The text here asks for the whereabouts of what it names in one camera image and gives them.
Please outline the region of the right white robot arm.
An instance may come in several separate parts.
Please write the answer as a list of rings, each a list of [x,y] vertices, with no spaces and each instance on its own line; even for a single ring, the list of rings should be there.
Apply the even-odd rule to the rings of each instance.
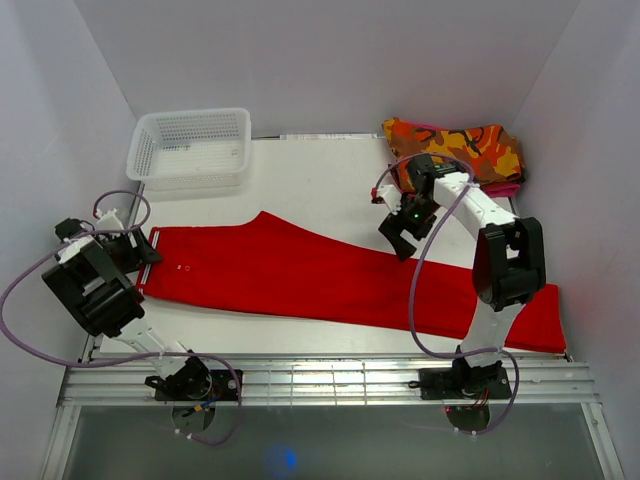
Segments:
[[[455,352],[440,354],[450,367],[423,370],[409,385],[424,400],[512,399],[516,389],[502,365],[504,347],[516,318],[546,284],[542,226],[499,206],[476,182],[471,165],[451,155],[410,155],[388,169],[399,167],[406,169],[410,192],[381,180],[371,191],[372,203],[389,210],[378,230],[399,260],[417,252],[404,232],[431,245],[449,218],[476,242],[471,276],[477,304],[471,325]]]

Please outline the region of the red trousers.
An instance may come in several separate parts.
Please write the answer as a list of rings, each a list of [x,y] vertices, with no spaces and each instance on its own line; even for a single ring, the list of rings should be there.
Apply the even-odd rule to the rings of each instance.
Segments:
[[[470,270],[357,247],[267,212],[233,226],[154,227],[163,260],[140,272],[145,296],[196,307],[406,330],[420,275],[420,333],[463,338],[477,297]]]

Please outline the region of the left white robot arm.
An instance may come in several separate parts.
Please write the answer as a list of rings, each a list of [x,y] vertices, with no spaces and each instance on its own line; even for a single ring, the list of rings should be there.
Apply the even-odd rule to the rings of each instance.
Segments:
[[[67,218],[55,227],[65,247],[42,279],[90,335],[114,339],[138,353],[156,353],[156,373],[145,384],[163,398],[186,401],[213,393],[210,371],[179,342],[163,336],[145,319],[143,294],[128,278],[162,260],[138,229],[92,236],[89,225]]]

